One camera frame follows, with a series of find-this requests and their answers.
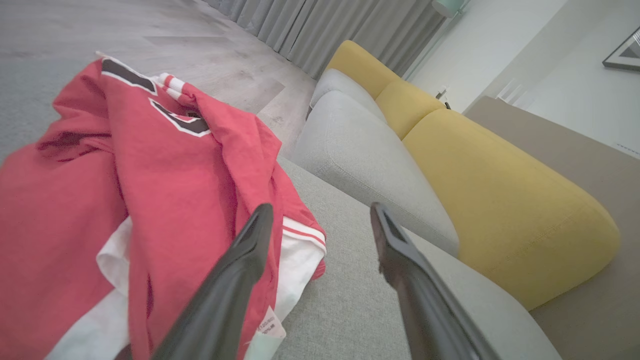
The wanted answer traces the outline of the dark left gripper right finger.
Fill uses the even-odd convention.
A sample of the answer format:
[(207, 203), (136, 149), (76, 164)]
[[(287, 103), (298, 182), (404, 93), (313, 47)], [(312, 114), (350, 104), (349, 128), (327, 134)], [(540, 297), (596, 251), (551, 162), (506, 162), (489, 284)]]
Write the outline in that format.
[(414, 360), (497, 360), (498, 353), (381, 202), (370, 206), (379, 272), (397, 292)]

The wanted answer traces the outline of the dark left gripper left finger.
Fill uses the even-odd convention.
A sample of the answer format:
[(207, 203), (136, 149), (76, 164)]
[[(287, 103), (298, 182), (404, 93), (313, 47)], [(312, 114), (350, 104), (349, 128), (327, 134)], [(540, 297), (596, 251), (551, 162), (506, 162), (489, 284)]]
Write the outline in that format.
[(262, 277), (274, 208), (262, 203), (157, 347), (154, 360), (235, 360), (254, 285)]

